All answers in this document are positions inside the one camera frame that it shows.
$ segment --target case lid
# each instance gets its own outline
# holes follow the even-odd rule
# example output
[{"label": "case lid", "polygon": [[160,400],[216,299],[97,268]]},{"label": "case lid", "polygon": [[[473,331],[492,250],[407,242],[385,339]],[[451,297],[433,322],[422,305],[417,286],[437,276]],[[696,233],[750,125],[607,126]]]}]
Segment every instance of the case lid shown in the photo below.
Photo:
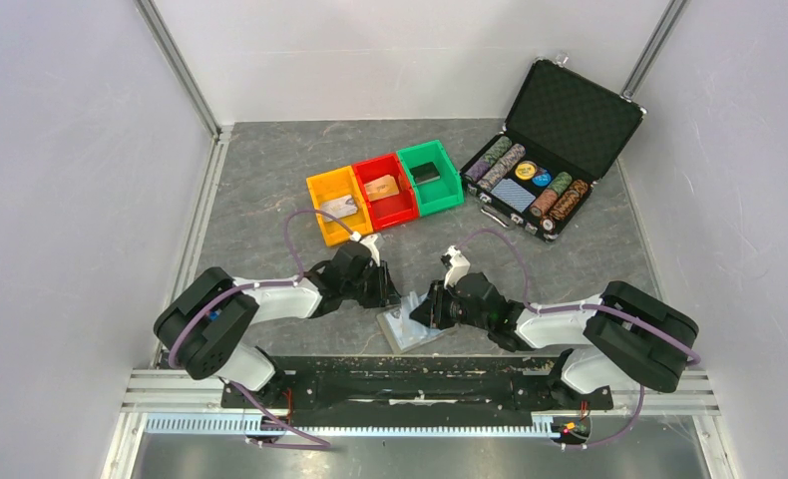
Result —
[{"label": "case lid", "polygon": [[644,110],[617,93],[550,60],[535,62],[515,100],[506,129],[550,155],[602,178],[643,119]]}]

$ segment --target wall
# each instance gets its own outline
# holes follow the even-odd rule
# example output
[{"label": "wall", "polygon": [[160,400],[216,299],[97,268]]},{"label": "wall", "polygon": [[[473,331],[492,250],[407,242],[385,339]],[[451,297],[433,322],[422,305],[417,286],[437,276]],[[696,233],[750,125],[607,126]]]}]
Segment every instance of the wall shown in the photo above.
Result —
[{"label": "wall", "polygon": [[692,2],[624,163],[746,478],[788,477],[788,1]]},{"label": "wall", "polygon": [[208,149],[133,2],[0,2],[0,479],[99,476]]},{"label": "wall", "polygon": [[667,0],[157,0],[225,123],[505,117],[538,55],[619,91]]}]

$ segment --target yellow bin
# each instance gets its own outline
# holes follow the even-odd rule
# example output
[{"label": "yellow bin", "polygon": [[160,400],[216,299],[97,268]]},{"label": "yellow bin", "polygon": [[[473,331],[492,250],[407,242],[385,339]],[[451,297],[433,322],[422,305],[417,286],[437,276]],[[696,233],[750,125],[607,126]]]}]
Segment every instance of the yellow bin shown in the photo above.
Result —
[{"label": "yellow bin", "polygon": [[[335,200],[344,195],[353,197],[359,211],[341,220],[363,236],[373,233],[370,214],[368,214],[367,205],[362,199],[359,183],[356,181],[352,167],[339,168],[309,177],[306,179],[306,184],[309,186],[309,194],[312,196],[312,204],[316,210],[320,210],[320,205],[324,202]],[[325,222],[322,215],[315,215],[315,217],[327,246],[335,246],[350,239],[350,235],[338,223]]]}]

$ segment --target gray table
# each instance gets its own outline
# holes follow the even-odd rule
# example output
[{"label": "gray table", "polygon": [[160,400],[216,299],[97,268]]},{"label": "gray table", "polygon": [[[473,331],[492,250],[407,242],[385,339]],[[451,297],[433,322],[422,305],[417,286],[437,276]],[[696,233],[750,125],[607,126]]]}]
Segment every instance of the gray table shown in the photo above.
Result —
[{"label": "gray table", "polygon": [[[281,224],[311,207],[305,178],[440,139],[457,167],[497,131],[500,120],[407,120],[241,124],[232,132],[206,233],[200,270],[212,265],[249,278],[286,277],[295,265],[282,243]],[[312,216],[296,218],[291,232],[307,266],[330,258]],[[425,292],[443,275],[439,262],[450,244],[481,228],[499,227],[467,198],[455,209],[382,233],[382,255],[401,293]],[[505,231],[531,272],[529,300],[559,302],[602,291],[612,279],[656,294],[631,204],[618,166],[596,186],[573,224],[553,244],[523,231]],[[501,293],[521,299],[522,274],[497,239],[475,239],[465,249]],[[345,304],[316,319],[283,319],[253,327],[244,341],[268,353],[388,354],[377,311]],[[416,354],[504,354],[485,332],[462,327]],[[623,418],[597,418],[594,438]],[[696,430],[685,417],[644,417],[615,445],[562,454],[538,439],[335,438],[334,452],[259,451],[235,437],[146,435],[134,477],[153,479],[241,477],[596,477],[700,478],[707,470]]]}]

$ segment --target poker chip case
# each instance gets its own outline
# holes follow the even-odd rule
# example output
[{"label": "poker chip case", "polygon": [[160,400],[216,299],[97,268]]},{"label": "poker chip case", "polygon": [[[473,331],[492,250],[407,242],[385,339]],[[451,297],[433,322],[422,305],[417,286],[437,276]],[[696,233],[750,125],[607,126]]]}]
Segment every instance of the poker chip case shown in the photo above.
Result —
[{"label": "poker chip case", "polygon": [[[483,203],[483,213],[506,227],[518,225],[541,240],[553,241],[593,194],[596,182],[617,160],[645,114],[646,110],[640,105],[569,70],[564,62],[538,59],[524,80],[503,130],[461,169],[462,184],[470,195]],[[502,137],[508,137],[512,145],[523,146],[526,152],[520,157],[520,149],[513,150],[518,154],[503,177],[493,185],[486,185],[491,181],[480,185],[480,178],[471,178],[467,172],[479,170],[471,170],[471,167],[486,161],[483,155]],[[536,185],[535,179],[524,180],[527,176],[521,178],[516,175],[516,168],[522,162],[534,163],[539,174],[546,171],[553,179],[564,172],[574,181],[585,182],[588,187],[575,188],[575,192],[568,189],[569,195],[578,196],[571,202],[575,206],[569,212],[567,209],[547,210],[537,217],[540,210],[517,210],[510,203],[519,208],[521,197],[534,197],[537,202],[538,197],[550,188],[544,185],[546,177],[536,177],[540,180]],[[497,171],[489,173],[498,179],[498,173],[504,168],[498,167]],[[502,190],[498,189],[497,183],[502,184]],[[509,197],[510,187],[516,193],[514,197]],[[556,190],[560,197],[565,189]],[[496,194],[502,194],[508,203]]]}]

